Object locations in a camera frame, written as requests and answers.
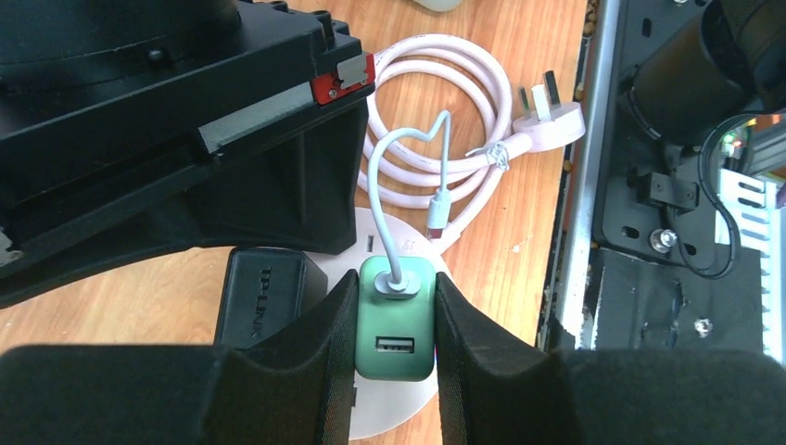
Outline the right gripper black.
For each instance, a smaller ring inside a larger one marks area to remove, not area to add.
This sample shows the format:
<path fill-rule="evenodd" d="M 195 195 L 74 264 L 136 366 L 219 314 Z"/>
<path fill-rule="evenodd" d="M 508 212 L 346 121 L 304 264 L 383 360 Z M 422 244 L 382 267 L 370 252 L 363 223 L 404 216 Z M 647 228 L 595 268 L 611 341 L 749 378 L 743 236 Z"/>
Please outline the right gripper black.
<path fill-rule="evenodd" d="M 374 63 L 283 1 L 5 1 L 1 304 L 190 248 L 338 254 Z"/>

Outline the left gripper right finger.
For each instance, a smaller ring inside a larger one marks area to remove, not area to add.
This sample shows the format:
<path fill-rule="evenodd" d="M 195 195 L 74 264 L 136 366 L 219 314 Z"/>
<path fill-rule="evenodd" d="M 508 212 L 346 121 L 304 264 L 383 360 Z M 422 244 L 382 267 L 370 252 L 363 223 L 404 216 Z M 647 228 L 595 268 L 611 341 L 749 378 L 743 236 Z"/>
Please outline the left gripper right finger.
<path fill-rule="evenodd" d="M 781 444 L 785 372 L 734 350 L 538 350 L 437 275 L 447 444 Z"/>

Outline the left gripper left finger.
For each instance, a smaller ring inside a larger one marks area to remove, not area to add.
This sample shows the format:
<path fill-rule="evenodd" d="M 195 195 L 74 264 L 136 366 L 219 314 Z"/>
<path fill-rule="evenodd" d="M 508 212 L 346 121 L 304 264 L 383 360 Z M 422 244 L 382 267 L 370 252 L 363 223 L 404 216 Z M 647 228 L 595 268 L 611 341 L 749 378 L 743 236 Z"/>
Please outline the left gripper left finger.
<path fill-rule="evenodd" d="M 5 444 L 346 444 L 359 277 L 247 350 L 31 345 L 1 358 Z"/>

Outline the round pink power socket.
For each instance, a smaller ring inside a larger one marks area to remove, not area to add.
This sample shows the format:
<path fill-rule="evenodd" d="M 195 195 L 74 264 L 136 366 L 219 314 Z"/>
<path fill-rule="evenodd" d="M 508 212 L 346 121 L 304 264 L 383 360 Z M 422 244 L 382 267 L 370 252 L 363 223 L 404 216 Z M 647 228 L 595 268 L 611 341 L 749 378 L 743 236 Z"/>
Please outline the round pink power socket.
<path fill-rule="evenodd" d="M 386 433 L 419 413 L 437 394 L 437 371 L 417 364 L 433 351 L 433 311 L 421 297 L 388 299 L 377 294 L 374 279 L 389 264 L 370 210 L 355 210 L 356 243 L 336 255 L 315 254 L 311 259 L 335 286 L 346 272 L 361 279 L 356 342 L 356 373 L 349 423 L 352 440 Z"/>

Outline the green plug adapter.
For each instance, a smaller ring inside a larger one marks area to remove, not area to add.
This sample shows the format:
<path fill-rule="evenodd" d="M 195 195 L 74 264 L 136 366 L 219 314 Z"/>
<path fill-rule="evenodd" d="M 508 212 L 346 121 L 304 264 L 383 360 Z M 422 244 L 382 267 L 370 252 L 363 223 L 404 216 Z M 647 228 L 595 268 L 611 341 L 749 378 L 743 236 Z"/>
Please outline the green plug adapter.
<path fill-rule="evenodd" d="M 402 257 L 407 287 L 390 292 L 386 256 L 366 259 L 360 269 L 355 367 L 366 379 L 418 382 L 435 366 L 437 271 L 421 257 Z"/>

